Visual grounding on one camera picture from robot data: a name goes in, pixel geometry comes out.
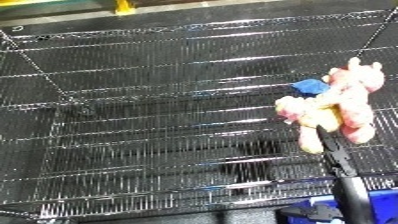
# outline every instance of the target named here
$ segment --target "stuffed animal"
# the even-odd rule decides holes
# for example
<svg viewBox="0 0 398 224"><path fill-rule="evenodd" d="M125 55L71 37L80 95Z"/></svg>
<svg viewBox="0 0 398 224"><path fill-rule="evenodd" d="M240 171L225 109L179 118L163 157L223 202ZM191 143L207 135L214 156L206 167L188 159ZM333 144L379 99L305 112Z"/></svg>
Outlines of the stuffed animal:
<svg viewBox="0 0 398 224"><path fill-rule="evenodd" d="M330 88L312 98L283 97L275 102L277 114L288 123L300 124L299 145L306 152L323 152L316 132L321 125L328 132L341 129L355 144L368 142L375 135L374 114L368 104L369 93L384 84L382 65L360 65L359 58L351 58L345 68L332 68L322 80Z"/></svg>

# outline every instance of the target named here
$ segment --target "yellow object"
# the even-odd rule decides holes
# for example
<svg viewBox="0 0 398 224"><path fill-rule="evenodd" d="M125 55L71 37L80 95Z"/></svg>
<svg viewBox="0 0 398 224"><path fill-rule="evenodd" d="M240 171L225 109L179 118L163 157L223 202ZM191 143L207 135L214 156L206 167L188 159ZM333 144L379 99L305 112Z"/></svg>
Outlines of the yellow object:
<svg viewBox="0 0 398 224"><path fill-rule="evenodd" d="M315 109L299 119L300 125L316 128L321 125L327 132L337 131L343 124L340 111L337 107Z"/></svg>
<svg viewBox="0 0 398 224"><path fill-rule="evenodd" d="M135 13L135 6L130 3L130 0L116 0L116 4L116 15L124 16Z"/></svg>
<svg viewBox="0 0 398 224"><path fill-rule="evenodd" d="M44 2L60 2L64 0L0 0L0 6L25 5Z"/></svg>

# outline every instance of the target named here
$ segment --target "metal rod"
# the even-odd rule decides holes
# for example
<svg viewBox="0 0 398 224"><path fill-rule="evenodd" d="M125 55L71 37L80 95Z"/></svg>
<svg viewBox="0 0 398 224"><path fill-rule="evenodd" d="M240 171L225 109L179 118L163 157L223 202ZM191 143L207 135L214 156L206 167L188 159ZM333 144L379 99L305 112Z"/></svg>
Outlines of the metal rod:
<svg viewBox="0 0 398 224"><path fill-rule="evenodd" d="M377 37L380 36L380 34L387 28L387 25L391 23L391 21L394 19L394 16L398 13L398 6L395 7L395 9L387 16L387 18L384 20L383 24L377 28L377 30L372 34L372 36L366 41L366 43L363 45L363 47L359 50L357 53L357 57L362 56L363 52L377 39Z"/></svg>
<svg viewBox="0 0 398 224"><path fill-rule="evenodd" d="M13 48L19 49L19 46L15 41L13 41L3 30L0 29L0 35L6 40ZM23 51L16 51L18 54L26 61L30 66L33 67L34 70L40 75L43 75L44 78L49 82L56 91L61 94L65 99L71 99L68 95L61 89L61 87L55 83L28 55L26 55Z"/></svg>

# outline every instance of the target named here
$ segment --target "metal wire rack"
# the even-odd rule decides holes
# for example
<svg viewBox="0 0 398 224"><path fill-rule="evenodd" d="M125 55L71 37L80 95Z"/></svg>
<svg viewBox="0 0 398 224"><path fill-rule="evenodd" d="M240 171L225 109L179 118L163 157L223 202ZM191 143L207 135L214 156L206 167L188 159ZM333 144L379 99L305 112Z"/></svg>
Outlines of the metal wire rack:
<svg viewBox="0 0 398 224"><path fill-rule="evenodd" d="M273 103L344 65L388 13L1 32L0 209L87 220L330 193L322 158L298 149ZM396 186L397 31L363 55L388 80L371 96L378 135L346 143L370 190Z"/></svg>

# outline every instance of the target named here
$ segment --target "floor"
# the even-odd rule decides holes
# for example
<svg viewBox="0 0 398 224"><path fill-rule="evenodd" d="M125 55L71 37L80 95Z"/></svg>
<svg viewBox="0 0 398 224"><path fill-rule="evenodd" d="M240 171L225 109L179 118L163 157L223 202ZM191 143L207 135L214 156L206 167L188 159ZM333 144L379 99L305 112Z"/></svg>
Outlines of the floor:
<svg viewBox="0 0 398 224"><path fill-rule="evenodd" d="M200 9L214 6L238 5L248 3L273 2L280 0L211 0L197 2L192 0L164 1L167 5L159 5L158 0L135 1L136 14L148 14L165 11ZM66 3L48 3L0 8L0 27L43 24L78 19L115 17L113 0L69 0Z"/></svg>
<svg viewBox="0 0 398 224"><path fill-rule="evenodd" d="M333 14L344 13L352 11L376 10L386 9L391 7L390 1L372 1L372 0L351 0L351 1L338 1L336 0L319 0L322 4L314 4L311 0L291 0L288 2L272 2L265 3L259 1L250 5L229 5L233 1L217 1L220 6L215 8L208 8L207 5L202 5L201 8L193 6L167 6L163 8L143 8L139 15L128 17L114 17L109 11L110 5L104 1L91 1L88 5L77 6L71 4L68 7L60 8L57 5L49 5L45 11L52 13L64 14L68 10L81 9L93 10L91 6L97 6L97 9L108 8L108 11L97 12L81 12L78 13L82 17L69 16L69 15L53 15L45 16L39 19L17 19L18 16L23 14L23 9L15 8L6 13L1 13L0 26L4 27L4 31L13 35L26 35L26 34L43 34L43 33L56 33L56 32L75 32L75 31L91 31L91 30L105 30L105 29L123 29L123 28L136 28L136 27L153 27L153 26L169 26L176 24L192 24L192 23L208 23L214 21L231 21L240 19L259 19L259 18L275 18L275 17L288 17L300 16L311 14ZM30 11L31 17L35 17L41 12L43 8L37 7L36 10ZM23 25L23 29L15 31L13 26ZM6 224L22 224L26 223L17 219L0 219L1 223ZM179 216L166 216L154 218L142 218L136 221L119 220L119 221L105 221L105 222L92 222L92 224L127 224L127 223L159 223L159 224L186 224L186 223L209 223L209 224L233 224L242 223L255 224L255 223L277 223L277 217L272 211L265 211L264 209L249 209L237 210L227 213L201 213L201 214L188 214Z"/></svg>

